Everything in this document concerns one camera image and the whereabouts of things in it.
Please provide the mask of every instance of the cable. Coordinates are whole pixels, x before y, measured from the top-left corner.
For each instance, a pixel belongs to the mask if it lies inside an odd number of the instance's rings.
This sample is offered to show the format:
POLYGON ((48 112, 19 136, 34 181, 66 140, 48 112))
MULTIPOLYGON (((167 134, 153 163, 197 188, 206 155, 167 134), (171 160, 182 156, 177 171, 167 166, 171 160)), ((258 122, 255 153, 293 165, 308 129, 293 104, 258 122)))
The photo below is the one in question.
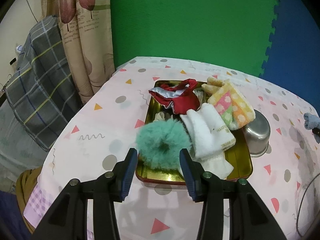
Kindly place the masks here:
POLYGON ((30 9, 30 11, 31 11, 34 19, 36 20, 36 22, 38 22, 37 19, 36 19, 36 17, 35 17, 35 15, 33 14, 33 11, 32 11, 32 9, 31 9, 31 7, 30 7, 29 1, 28 1, 28 0, 26 0, 26 1, 27 1, 27 4, 28 4, 28 6, 29 6, 29 9, 30 9))
POLYGON ((301 200, 300 207, 299 207, 299 211, 298 211, 298 215, 297 215, 297 222, 296 222, 296 230, 297 230, 298 235, 299 235, 300 237, 303 237, 303 235, 299 232, 298 222, 299 222, 299 216, 300 216, 300 210, 301 210, 303 198, 304 198, 305 194, 307 193, 307 190, 308 190, 308 188, 310 187, 310 185, 311 185, 311 184, 315 181, 315 179, 316 179, 317 177, 319 177, 319 176, 320 176, 320 173, 318 173, 318 174, 310 181, 308 187, 306 188, 306 190, 304 191, 303 196, 302 196, 302 200, 301 200))

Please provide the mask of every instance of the teal fluffy scrunchie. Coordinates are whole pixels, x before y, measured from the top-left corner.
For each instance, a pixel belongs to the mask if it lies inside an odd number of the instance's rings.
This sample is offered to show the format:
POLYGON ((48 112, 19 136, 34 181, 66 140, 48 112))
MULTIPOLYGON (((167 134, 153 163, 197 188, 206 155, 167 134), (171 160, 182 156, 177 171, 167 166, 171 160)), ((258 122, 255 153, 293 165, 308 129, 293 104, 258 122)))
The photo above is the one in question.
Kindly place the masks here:
POLYGON ((140 128, 136 138, 143 161, 152 169, 177 170, 179 154, 191 148, 190 138, 183 124, 177 120, 156 121, 140 128))

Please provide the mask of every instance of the plaid bag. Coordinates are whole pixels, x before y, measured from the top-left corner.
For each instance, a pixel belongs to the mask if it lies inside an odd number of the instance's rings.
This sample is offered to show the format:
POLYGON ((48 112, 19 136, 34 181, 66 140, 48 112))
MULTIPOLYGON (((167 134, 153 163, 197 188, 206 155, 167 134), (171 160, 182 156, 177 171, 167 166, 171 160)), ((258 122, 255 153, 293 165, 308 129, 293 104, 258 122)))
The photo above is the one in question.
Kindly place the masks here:
POLYGON ((56 17, 48 16, 31 29, 17 67, 6 87, 8 102, 26 132, 49 151, 82 107, 56 17))

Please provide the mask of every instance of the brown fabric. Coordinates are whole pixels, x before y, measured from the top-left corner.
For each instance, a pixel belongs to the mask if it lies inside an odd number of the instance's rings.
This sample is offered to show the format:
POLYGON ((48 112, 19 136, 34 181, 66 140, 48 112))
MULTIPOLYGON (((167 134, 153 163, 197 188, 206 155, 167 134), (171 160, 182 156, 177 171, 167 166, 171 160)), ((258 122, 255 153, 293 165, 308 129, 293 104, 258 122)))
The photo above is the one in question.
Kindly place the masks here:
POLYGON ((86 103, 115 71, 110 0, 41 0, 42 16, 56 14, 73 80, 86 103))
POLYGON ((27 170, 23 172, 19 176, 16 184, 16 196, 19 209, 24 222, 31 233, 35 231, 35 228, 26 220, 26 218, 23 216, 23 212, 26 208, 30 195, 37 184, 37 178, 40 175, 41 170, 42 166, 34 170, 27 170))

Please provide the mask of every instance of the metal bowl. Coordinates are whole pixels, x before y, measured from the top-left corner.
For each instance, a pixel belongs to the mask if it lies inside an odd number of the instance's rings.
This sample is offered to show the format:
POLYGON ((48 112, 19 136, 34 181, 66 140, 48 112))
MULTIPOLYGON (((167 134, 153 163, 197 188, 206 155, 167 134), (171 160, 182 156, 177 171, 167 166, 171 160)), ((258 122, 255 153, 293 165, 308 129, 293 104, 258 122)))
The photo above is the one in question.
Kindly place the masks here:
POLYGON ((268 149, 270 138, 270 125, 263 114, 255 110, 256 118, 243 127, 250 156, 260 157, 268 149))

